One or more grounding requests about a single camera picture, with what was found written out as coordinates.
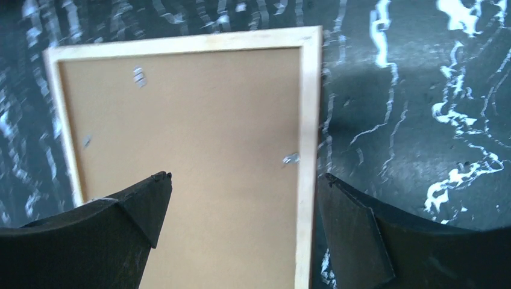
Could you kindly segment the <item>brown cardboard backing board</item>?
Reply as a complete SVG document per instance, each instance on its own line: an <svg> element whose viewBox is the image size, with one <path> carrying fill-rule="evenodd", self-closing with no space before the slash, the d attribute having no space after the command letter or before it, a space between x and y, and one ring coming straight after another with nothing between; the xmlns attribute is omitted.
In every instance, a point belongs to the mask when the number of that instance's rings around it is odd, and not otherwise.
<svg viewBox="0 0 511 289"><path fill-rule="evenodd" d="M142 288L293 288L299 50L60 64L86 198L159 171L172 195Z"/></svg>

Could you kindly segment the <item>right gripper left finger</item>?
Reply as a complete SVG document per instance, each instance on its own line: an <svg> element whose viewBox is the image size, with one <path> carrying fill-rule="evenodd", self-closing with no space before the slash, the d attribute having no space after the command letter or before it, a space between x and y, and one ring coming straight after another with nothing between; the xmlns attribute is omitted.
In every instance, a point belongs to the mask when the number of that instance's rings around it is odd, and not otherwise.
<svg viewBox="0 0 511 289"><path fill-rule="evenodd" d="M118 193L1 229L2 288L137 288L172 193L158 172Z"/></svg>

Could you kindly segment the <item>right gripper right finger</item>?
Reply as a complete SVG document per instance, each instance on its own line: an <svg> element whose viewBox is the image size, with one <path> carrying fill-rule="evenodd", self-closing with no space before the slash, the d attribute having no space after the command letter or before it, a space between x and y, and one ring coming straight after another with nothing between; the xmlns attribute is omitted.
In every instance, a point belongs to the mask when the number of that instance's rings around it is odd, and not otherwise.
<svg viewBox="0 0 511 289"><path fill-rule="evenodd" d="M318 204L339 288L509 288L510 228L474 231L410 214L332 174Z"/></svg>

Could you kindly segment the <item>brown wooden picture frame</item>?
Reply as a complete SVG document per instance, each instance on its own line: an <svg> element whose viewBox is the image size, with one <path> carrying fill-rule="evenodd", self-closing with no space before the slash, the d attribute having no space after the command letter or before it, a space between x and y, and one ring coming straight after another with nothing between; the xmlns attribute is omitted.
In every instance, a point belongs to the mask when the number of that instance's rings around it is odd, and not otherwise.
<svg viewBox="0 0 511 289"><path fill-rule="evenodd" d="M65 61L116 58L142 58L172 54L203 54L264 49L299 50L299 134L298 151L283 158L283 164L298 168L296 186L295 286L309 288L312 263L312 238L316 182L316 157L319 124L321 35L319 26L204 34L127 42L62 46L44 51L45 66L52 97L62 125L62 143L77 205L93 199L82 191L80 167L69 123L66 95L60 73Z"/></svg>

